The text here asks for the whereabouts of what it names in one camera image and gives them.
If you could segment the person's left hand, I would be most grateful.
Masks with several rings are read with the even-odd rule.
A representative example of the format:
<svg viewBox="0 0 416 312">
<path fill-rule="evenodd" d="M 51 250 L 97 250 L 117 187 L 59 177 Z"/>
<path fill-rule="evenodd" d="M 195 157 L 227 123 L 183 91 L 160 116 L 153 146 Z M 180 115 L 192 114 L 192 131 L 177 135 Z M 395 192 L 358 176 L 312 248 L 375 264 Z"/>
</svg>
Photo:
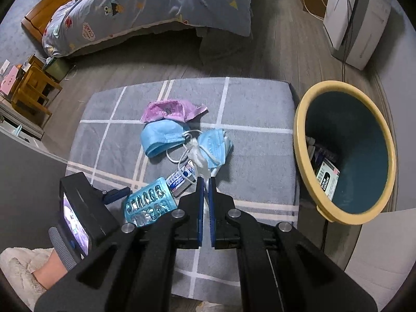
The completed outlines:
<svg viewBox="0 0 416 312">
<path fill-rule="evenodd" d="M 67 269 L 63 265 L 60 257 L 58 256 L 56 250 L 54 249 L 47 260 L 47 262 L 34 271 L 34 275 L 37 282 L 43 286 L 44 289 L 50 289 L 54 286 L 66 273 Z"/>
</svg>

